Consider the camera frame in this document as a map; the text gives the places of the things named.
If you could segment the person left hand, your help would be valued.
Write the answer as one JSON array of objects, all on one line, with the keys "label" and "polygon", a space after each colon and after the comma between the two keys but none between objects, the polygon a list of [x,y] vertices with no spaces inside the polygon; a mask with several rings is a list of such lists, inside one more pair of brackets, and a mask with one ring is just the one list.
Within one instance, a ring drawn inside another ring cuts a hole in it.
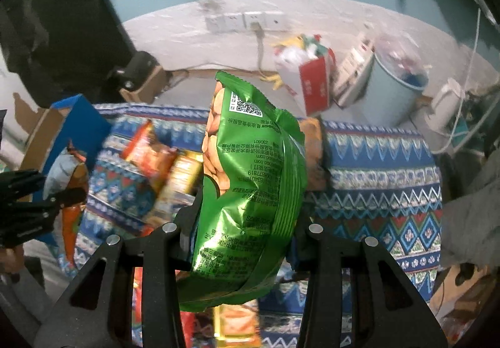
[{"label": "person left hand", "polygon": [[18,274],[25,266],[23,245],[18,245],[12,249],[1,248],[0,267],[2,274]]}]

